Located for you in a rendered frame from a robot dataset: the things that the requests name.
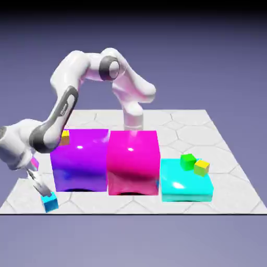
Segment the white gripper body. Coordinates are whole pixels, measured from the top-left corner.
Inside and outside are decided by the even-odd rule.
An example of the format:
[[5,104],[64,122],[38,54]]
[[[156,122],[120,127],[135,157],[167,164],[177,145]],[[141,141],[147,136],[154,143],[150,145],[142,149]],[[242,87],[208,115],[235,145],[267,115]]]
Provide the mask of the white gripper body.
[[40,174],[31,169],[27,169],[28,176],[33,183],[34,188],[40,193],[43,197],[50,197],[52,195],[51,190],[42,180]]

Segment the small blue cube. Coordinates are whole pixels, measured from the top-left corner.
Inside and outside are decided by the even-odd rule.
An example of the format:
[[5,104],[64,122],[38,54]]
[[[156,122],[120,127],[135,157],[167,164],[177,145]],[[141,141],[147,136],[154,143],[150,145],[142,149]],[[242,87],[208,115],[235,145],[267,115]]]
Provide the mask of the small blue cube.
[[54,192],[51,192],[49,197],[41,196],[41,201],[46,213],[58,209],[58,201]]

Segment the small yellow cube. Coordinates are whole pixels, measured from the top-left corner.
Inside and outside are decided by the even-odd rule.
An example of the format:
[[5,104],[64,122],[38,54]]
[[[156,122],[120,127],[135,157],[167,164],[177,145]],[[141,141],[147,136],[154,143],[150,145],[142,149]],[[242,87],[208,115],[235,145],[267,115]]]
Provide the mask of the small yellow cube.
[[69,130],[63,130],[59,146],[68,145],[69,144]]
[[204,177],[209,172],[210,163],[204,160],[197,160],[194,164],[194,173],[198,176]]

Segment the small green cube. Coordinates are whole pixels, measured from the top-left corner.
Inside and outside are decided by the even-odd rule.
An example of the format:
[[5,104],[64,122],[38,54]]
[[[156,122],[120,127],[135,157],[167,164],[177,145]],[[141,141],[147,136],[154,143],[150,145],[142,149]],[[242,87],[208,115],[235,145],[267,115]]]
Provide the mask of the small green cube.
[[182,154],[180,157],[180,165],[183,170],[190,171],[194,168],[197,159],[193,154]]

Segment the large purple box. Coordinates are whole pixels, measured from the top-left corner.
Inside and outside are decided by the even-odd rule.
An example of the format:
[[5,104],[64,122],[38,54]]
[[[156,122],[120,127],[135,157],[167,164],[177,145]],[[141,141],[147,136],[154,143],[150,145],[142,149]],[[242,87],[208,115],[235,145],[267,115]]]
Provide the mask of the large purple box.
[[68,129],[69,143],[50,153],[57,192],[107,191],[108,129]]

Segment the large magenta box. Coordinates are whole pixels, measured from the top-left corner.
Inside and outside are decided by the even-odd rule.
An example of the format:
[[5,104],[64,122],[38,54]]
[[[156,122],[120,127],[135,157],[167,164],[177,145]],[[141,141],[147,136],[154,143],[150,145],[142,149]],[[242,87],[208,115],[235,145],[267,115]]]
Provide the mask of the large magenta box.
[[108,194],[157,196],[160,161],[155,130],[112,130],[107,148]]

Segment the large cyan box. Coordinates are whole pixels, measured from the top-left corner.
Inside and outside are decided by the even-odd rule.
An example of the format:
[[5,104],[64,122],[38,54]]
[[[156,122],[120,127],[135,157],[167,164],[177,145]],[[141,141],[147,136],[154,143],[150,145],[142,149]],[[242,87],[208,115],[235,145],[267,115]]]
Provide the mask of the large cyan box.
[[163,202],[210,202],[214,190],[208,174],[183,170],[180,159],[161,159],[160,187]]

